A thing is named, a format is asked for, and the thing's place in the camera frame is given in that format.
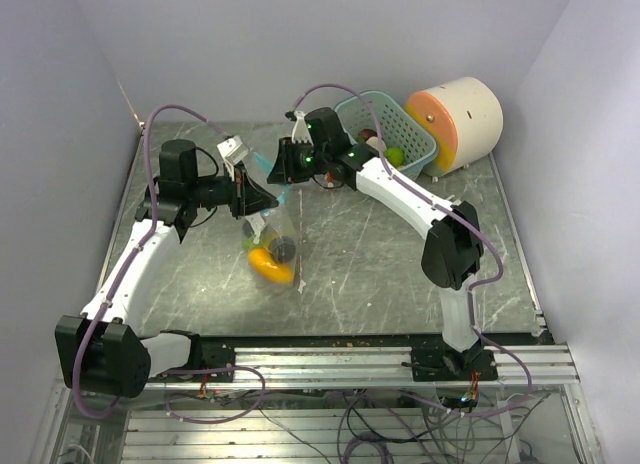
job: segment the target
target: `plastic basket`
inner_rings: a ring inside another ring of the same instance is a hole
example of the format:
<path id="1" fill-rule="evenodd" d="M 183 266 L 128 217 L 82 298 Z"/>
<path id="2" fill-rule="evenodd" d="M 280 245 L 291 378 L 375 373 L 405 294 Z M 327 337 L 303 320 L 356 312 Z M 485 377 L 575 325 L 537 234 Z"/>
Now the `plastic basket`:
<path id="1" fill-rule="evenodd" d="M 405 165 L 398 170 L 415 181 L 422 168 L 438 155 L 435 139 L 384 92 L 366 91 L 362 97 L 371 104 L 380 119 L 385 144 L 404 152 Z M 375 129 L 371 113 L 357 97 L 340 102 L 334 110 L 354 142 L 363 129 Z"/>

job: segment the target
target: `green apple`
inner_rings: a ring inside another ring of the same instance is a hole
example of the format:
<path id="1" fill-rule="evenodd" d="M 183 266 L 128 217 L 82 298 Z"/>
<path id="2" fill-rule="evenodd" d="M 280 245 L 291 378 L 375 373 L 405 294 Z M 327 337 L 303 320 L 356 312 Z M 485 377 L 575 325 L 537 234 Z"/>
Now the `green apple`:
<path id="1" fill-rule="evenodd" d="M 404 152 L 402 149 L 388 147 L 387 150 L 384 151 L 384 157 L 387 158 L 387 161 L 389 161 L 393 167 L 404 166 Z"/>

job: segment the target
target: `white wall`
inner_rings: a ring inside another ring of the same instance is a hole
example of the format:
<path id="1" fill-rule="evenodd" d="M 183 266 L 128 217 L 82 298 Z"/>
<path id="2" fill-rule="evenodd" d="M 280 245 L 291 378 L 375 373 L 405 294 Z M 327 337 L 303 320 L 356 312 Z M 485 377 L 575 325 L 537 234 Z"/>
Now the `white wall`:
<path id="1" fill-rule="evenodd" d="M 327 81 L 404 102 L 471 74 L 504 101 L 568 0 L 78 2 L 141 118 L 175 101 L 216 119 L 273 120 Z"/>
<path id="2" fill-rule="evenodd" d="M 533 278 L 610 464 L 638 462 L 640 0 L 571 0 L 498 147 Z"/>
<path id="3" fill-rule="evenodd" d="M 0 0 L 0 461 L 27 462 L 137 124 L 75 0 Z"/>

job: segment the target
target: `marble surface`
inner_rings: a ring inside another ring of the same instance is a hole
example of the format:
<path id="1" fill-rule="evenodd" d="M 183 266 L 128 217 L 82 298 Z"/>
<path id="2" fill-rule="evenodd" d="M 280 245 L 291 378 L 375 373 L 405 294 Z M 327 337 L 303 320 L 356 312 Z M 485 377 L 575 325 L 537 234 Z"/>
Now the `marble surface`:
<path id="1" fill-rule="evenodd" d="M 269 159 L 275 158 L 278 138 L 291 132 L 288 122 L 226 123 L 224 128 Z M 156 168 L 159 146 L 173 138 L 193 140 L 211 152 L 221 141 L 202 124 L 158 123 L 152 134 Z M 212 172 L 206 158 L 198 159 L 201 174 Z M 124 248 L 144 194 L 141 158 L 133 173 L 109 268 Z M 476 292 L 483 329 L 535 332 L 531 294 L 490 160 L 484 158 L 435 184 L 427 176 L 418 182 L 441 197 L 453 195 L 474 204 L 481 229 L 502 255 L 503 279 Z M 409 224 L 370 197 L 348 188 L 326 191 L 314 183 L 296 186 L 286 207 L 299 233 L 300 261 L 293 287 L 267 282 L 249 268 L 239 222 L 220 208 L 205 225 L 190 230 L 179 252 L 165 263 L 139 334 L 167 328 L 246 336 L 442 330 L 438 292 L 420 269 L 424 243 Z M 486 252 L 480 274 L 495 272 L 496 264 Z"/>

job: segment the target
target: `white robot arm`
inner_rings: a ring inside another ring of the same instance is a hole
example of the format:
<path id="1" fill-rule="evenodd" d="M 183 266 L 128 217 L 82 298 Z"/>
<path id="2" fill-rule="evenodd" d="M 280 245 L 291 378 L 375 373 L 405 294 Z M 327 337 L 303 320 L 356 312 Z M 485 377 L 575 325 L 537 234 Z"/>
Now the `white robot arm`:
<path id="1" fill-rule="evenodd" d="M 63 316 L 56 326 L 56 345 L 68 387 L 72 384 L 80 343 L 105 303 L 109 307 L 102 311 L 104 315 L 90 336 L 82 360 L 83 390 L 136 397 L 149 377 L 176 367 L 200 367 L 202 348 L 197 334 L 167 330 L 140 339 L 138 331 L 158 271 L 167 257 L 177 251 L 199 207 L 211 210 L 227 205 L 235 218 L 256 216 L 248 220 L 259 232 L 264 226 L 260 212 L 278 205 L 274 196 L 248 176 L 242 162 L 248 150 L 239 137 L 225 140 L 218 149 L 224 161 L 224 175 L 198 176 L 193 142 L 177 139 L 162 145 L 157 182 L 158 225 L 154 234 L 140 247 L 142 236 L 152 228 L 147 192 L 136 212 L 127 246 L 102 288 L 80 316 Z M 135 250 L 135 258 L 127 263 Z M 119 278 L 122 280 L 115 294 L 108 299 L 113 282 Z"/>
<path id="2" fill-rule="evenodd" d="M 468 288 L 479 269 L 483 246 L 475 235 L 442 210 L 455 213 L 478 228 L 475 208 L 468 202 L 442 199 L 396 173 L 396 178 L 402 179 L 398 183 L 389 176 L 376 151 L 366 144 L 351 143 L 330 108 L 306 115 L 295 111 L 288 117 L 296 121 L 293 133 L 291 138 L 280 139 L 276 164 L 267 182 L 305 182 L 315 175 L 330 173 L 334 180 L 377 199 L 411 224 L 425 240 L 422 270 L 438 286 L 443 339 L 456 353 L 467 353 L 478 341 L 473 331 L 475 309 L 470 308 Z M 427 196 L 431 205 L 411 189 Z"/>

